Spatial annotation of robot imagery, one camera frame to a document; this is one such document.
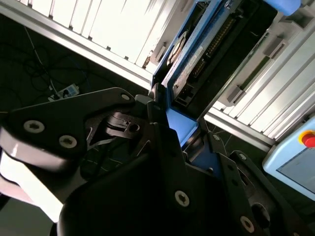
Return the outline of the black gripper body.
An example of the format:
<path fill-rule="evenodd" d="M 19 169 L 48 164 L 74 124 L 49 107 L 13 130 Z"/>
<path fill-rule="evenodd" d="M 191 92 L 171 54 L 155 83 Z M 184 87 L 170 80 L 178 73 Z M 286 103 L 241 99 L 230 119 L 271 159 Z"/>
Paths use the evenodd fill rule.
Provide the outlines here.
<path fill-rule="evenodd" d="M 167 195 L 159 168 L 143 155 L 76 189 L 63 206 L 59 236 L 229 236 L 224 189 L 191 165 L 188 199 Z"/>

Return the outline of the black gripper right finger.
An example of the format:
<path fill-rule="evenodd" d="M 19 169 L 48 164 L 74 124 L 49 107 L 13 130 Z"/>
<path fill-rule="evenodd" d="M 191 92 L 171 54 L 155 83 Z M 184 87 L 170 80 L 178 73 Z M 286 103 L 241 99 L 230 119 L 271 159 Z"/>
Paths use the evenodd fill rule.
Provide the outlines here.
<path fill-rule="evenodd" d="M 200 120 L 205 150 L 214 154 L 210 170 L 224 189 L 230 236 L 303 236 L 305 223 L 260 169 L 245 155 L 215 140 Z"/>

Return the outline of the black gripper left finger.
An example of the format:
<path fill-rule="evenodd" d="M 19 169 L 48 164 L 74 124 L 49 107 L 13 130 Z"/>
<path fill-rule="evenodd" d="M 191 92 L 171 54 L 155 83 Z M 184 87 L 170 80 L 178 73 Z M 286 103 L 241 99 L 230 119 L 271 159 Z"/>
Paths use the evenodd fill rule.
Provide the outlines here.
<path fill-rule="evenodd" d="M 80 163 L 97 146 L 129 143 L 125 163 L 85 180 Z M 188 199 L 188 172 L 160 97 L 141 99 L 122 88 L 24 107 L 0 126 L 0 189 L 41 208 L 63 208 L 79 187 L 147 155 L 159 168 L 167 195 Z"/>

